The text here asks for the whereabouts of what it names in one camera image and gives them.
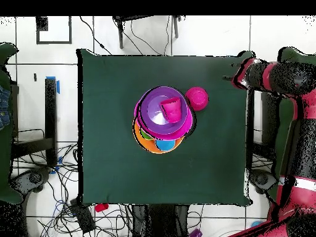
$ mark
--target purple bowl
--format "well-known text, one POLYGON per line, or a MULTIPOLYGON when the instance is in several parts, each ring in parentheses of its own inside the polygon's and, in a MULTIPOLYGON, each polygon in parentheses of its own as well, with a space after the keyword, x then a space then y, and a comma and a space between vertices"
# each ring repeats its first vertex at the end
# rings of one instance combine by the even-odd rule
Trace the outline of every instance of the purple bowl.
POLYGON ((141 121, 150 131, 161 135, 179 130, 188 116, 188 106, 184 96, 168 86, 159 86, 147 92, 139 106, 141 121), (160 102, 169 98, 180 98, 181 101, 181 120, 177 123, 169 123, 161 111, 160 102))

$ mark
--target magenta cup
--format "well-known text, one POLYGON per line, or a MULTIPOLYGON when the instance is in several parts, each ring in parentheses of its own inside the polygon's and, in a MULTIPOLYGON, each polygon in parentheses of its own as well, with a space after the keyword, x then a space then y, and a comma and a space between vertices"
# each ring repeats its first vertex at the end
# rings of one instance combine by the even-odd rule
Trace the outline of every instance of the magenta cup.
POLYGON ((164 117, 169 123, 177 123, 181 120, 180 98, 170 98, 160 102, 164 117))

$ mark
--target white tile floor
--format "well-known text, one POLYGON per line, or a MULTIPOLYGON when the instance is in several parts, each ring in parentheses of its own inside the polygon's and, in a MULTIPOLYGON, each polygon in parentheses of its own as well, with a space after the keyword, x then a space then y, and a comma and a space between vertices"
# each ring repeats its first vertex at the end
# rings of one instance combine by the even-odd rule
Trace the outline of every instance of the white tile floor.
MULTIPOLYGON (((111 54, 139 54, 132 42, 124 35, 124 48, 119 48, 117 27, 112 17, 82 17, 94 31, 95 38, 102 43, 111 54)), ((41 41, 60 41, 67 38, 69 30, 67 17, 48 17, 49 31, 40 32, 41 41)), ((168 16, 154 16, 133 22, 133 32, 136 36, 146 40, 158 53, 167 55, 213 55, 235 56, 240 51, 249 48, 258 58, 267 61, 276 60, 278 50, 283 46, 294 46, 307 54, 316 52, 315 17, 302 16, 187 16, 178 23, 179 38, 172 38, 171 49, 171 19, 168 16)), ((146 43, 137 39, 131 33, 131 22, 125 23, 125 33, 135 42, 143 54, 156 54, 146 43)), ((79 17, 72 17, 72 44, 36 44, 35 17, 0 17, 0 43, 9 42, 17 45, 19 52, 12 56, 7 71, 10 77, 20 86, 19 94, 19 130, 33 128, 44 129, 44 79, 55 76, 60 81, 60 94, 57 95, 57 140, 58 147, 75 144, 78 138, 77 131, 77 56, 76 48, 86 48, 96 54, 107 54, 94 41, 91 30, 79 17)), ((261 103, 260 93, 255 98, 255 129, 261 130, 261 103)), ((41 138, 40 131, 21 133, 21 140, 41 138)), ((260 141, 260 132, 255 131, 254 139, 260 141)), ((64 159, 74 163, 72 154, 64 159)), ((30 165, 19 163, 13 175, 23 172, 23 167, 30 165)), ((71 174, 73 181, 67 182, 70 199, 77 196, 78 175, 71 174)), ((60 181, 55 175, 50 175, 49 182, 54 188, 57 199, 61 199, 60 181)), ((253 186, 249 186, 249 196, 253 205, 238 206, 205 206, 201 230, 203 237, 226 237, 237 231, 249 228, 255 220, 264 220, 268 211, 266 197, 258 195, 253 186)), ((30 237, 40 237, 43 227, 39 221, 47 224, 51 220, 55 209, 55 200, 52 189, 45 184, 44 190, 38 194, 32 193, 27 207, 28 229, 30 237)), ((112 205, 105 214, 116 210, 112 205)), ((202 206, 193 205, 190 211, 201 213, 202 206)), ((95 213, 97 226, 107 228, 115 226, 116 215, 113 212, 108 218, 102 213, 95 213)), ((198 222, 198 216, 190 214, 188 224, 198 222)), ((121 218, 117 220, 118 227, 123 226, 121 218)), ((70 237, 69 235, 54 234, 52 237, 70 237)), ((96 237, 98 230, 91 234, 96 237)), ((120 230, 121 237, 127 237, 127 228, 120 230)), ((76 232, 73 237, 83 237, 82 232, 76 232)), ((98 237, 110 237, 100 232, 98 237)))

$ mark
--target table leg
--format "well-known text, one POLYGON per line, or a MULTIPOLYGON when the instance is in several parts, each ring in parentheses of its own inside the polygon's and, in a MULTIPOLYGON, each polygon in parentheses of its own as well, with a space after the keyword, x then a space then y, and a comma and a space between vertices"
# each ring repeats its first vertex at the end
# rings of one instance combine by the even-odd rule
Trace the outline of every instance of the table leg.
POLYGON ((178 34, 178 21, 177 21, 176 15, 173 15, 172 19, 173 19, 173 24, 175 26, 175 38, 178 38, 179 37, 179 34, 178 34))
POLYGON ((120 41, 120 49, 123 49, 123 24, 121 21, 117 21, 118 27, 118 40, 120 41))

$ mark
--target purple object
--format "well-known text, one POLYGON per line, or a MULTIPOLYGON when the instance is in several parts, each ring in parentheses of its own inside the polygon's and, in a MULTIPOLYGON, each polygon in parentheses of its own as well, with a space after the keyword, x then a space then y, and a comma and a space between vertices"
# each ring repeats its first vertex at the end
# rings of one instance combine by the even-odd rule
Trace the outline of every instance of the purple object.
MULTIPOLYGON (((139 104, 139 101, 136 104, 135 109, 134 109, 134 117, 136 117, 136 114, 137 114, 138 104, 139 104)), ((188 116, 185 120, 185 123, 182 125, 182 127, 179 130, 177 130, 176 132, 171 133, 169 135, 160 135, 160 134, 154 133, 154 132, 150 131, 148 128, 146 128, 144 123, 140 119, 140 112, 138 112, 137 124, 139 127, 144 129, 148 134, 150 134, 155 139, 177 140, 177 139, 181 138, 182 136, 184 136, 185 134, 187 134, 187 132, 189 132, 189 130, 191 129, 192 124, 193 124, 193 116, 192 116, 191 110, 188 107, 188 116)))
POLYGON ((161 135, 168 135, 180 129, 188 115, 188 106, 183 95, 168 86, 160 86, 148 92, 140 105, 140 109, 141 120, 146 127, 161 135), (160 102, 175 97, 179 97, 181 101, 181 120, 177 123, 169 123, 164 119, 160 102))
POLYGON ((194 229, 190 234, 189 237, 202 237, 202 232, 199 229, 194 229))

